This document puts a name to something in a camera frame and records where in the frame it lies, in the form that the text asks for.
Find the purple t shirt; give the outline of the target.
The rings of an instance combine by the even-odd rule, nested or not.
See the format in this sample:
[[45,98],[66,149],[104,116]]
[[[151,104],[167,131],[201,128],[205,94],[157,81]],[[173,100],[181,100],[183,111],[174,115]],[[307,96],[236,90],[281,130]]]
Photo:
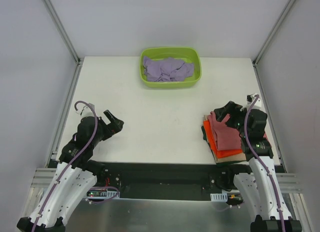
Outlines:
[[143,57],[142,66],[148,82],[183,82],[191,77],[195,71],[194,63],[187,63],[182,59],[166,58],[152,60]]

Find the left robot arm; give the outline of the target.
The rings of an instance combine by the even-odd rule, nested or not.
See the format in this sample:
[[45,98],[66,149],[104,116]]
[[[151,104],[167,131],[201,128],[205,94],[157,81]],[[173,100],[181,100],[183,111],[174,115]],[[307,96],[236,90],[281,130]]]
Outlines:
[[111,183],[107,166],[91,159],[96,146],[121,132],[124,122],[109,110],[109,120],[95,117],[88,108],[81,112],[76,133],[63,147],[56,171],[35,210],[17,223],[20,231],[65,231],[66,224],[87,192],[97,186],[112,189],[119,195],[118,185]]

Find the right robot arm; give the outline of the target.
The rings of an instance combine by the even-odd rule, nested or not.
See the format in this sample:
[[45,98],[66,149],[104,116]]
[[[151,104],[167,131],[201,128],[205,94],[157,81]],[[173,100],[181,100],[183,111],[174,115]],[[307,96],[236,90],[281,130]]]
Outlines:
[[302,231],[302,224],[292,217],[279,186],[273,152],[265,138],[267,114],[256,104],[258,97],[246,107],[229,101],[214,110],[218,122],[229,115],[227,127],[238,131],[241,149],[252,170],[251,174],[232,172],[225,176],[230,189],[238,189],[249,208],[251,231]]

